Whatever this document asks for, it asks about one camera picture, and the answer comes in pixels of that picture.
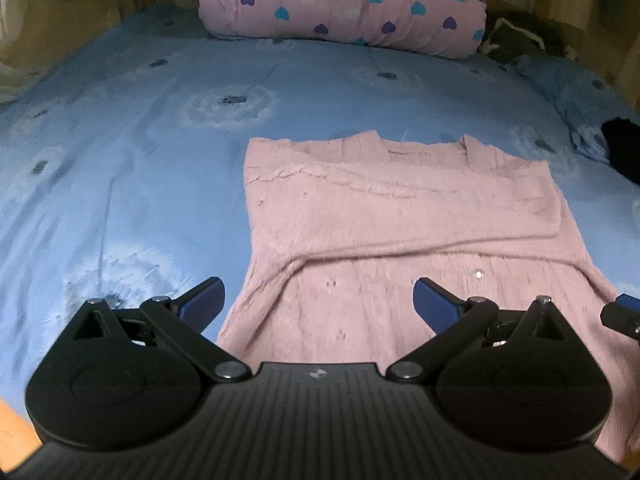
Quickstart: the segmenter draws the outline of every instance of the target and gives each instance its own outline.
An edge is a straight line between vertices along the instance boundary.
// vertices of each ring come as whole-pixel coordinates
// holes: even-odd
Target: pink sweater
[[[598,446],[619,460],[640,413],[640,349],[601,326],[616,297],[546,162],[472,137],[423,145],[252,139],[244,186],[252,259],[218,344],[251,365],[376,362],[433,332],[413,309],[427,276],[460,298],[526,309],[547,294],[612,386]]]

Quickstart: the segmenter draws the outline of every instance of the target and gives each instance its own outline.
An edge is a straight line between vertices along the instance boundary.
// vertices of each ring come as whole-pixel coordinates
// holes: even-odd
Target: beige curtain
[[[155,0],[0,0],[0,103],[66,55]]]

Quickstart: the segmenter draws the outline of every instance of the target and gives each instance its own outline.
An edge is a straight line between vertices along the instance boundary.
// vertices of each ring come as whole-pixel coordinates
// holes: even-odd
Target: ribbed plastic surface
[[[591,446],[518,455],[452,428],[420,386],[371,364],[264,364],[216,386],[200,411],[146,447],[89,454],[47,444],[10,475],[29,480],[618,480]]]

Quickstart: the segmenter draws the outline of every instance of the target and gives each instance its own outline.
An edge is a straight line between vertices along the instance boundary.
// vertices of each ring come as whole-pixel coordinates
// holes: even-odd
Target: bed
[[[249,139],[370,129],[427,144],[471,134],[547,160],[595,265],[640,296],[640,188],[578,156],[520,76],[479,54],[221,40],[195,11],[159,4],[0,113],[0,396],[25,415],[30,374],[89,297],[135,307],[219,276],[215,339],[250,259]]]

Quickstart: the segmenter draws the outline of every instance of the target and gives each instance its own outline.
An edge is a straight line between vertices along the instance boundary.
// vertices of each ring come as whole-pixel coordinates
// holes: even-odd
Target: black cloth
[[[640,185],[640,126],[616,117],[602,125],[602,134],[609,145],[611,166]]]

